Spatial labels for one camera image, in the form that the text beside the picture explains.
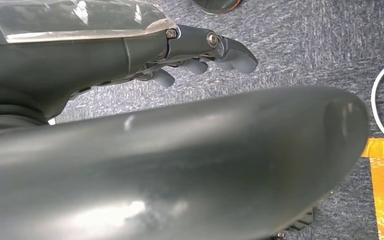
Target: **shoe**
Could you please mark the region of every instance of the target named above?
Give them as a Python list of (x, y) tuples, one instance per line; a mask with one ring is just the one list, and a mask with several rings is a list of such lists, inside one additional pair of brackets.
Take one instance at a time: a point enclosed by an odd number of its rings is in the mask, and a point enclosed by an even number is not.
[(193, 0), (210, 15), (225, 14), (235, 9), (242, 0)]

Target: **floor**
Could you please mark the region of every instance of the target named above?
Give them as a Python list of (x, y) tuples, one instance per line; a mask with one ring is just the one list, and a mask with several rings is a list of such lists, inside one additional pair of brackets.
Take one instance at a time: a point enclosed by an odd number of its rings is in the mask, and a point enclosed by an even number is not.
[[(66, 106), (56, 121), (70, 122), (264, 88), (325, 85), (357, 94), (369, 107), (376, 75), (384, 67), (384, 0), (244, 0), (222, 16), (201, 12), (190, 0), (150, 0), (178, 24), (208, 28), (250, 48), (255, 73), (203, 75), (168, 69), (176, 83), (161, 88), (133, 81), (96, 88)], [(384, 80), (378, 89), (384, 124)], [(382, 137), (371, 117), (371, 136)], [(287, 240), (377, 240), (371, 170), (361, 159), (352, 174), (315, 210), (315, 223)]]

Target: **bolt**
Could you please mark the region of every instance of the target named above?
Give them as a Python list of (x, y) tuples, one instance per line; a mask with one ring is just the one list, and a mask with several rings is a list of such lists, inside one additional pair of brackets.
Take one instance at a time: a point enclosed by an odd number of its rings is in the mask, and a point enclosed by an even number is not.
[(167, 38), (169, 39), (174, 39), (178, 36), (178, 32), (173, 28), (167, 29), (167, 31), (165, 31), (165, 35), (167, 35)]
[(219, 43), (219, 37), (217, 37), (217, 35), (212, 31), (208, 33), (208, 35), (206, 36), (206, 40), (208, 42), (208, 45), (212, 48), (217, 47), (217, 44)]
[(277, 234), (277, 240), (285, 240), (286, 235), (282, 232)]

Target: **transparent plastic cover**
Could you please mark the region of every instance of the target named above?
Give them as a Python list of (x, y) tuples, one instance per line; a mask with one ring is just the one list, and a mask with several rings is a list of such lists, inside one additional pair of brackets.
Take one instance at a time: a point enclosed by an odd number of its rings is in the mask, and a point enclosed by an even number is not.
[(0, 0), (8, 43), (126, 38), (175, 26), (144, 0)]

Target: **robotic hand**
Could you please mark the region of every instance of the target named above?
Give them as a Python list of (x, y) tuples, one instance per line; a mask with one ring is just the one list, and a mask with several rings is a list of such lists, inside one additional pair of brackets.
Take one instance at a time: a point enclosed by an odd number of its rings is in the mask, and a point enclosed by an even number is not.
[(240, 42), (176, 25), (142, 0), (0, 0), (3, 113), (46, 124), (93, 87), (131, 80), (169, 87), (175, 79), (163, 67), (202, 74), (207, 61), (244, 74), (258, 64)]

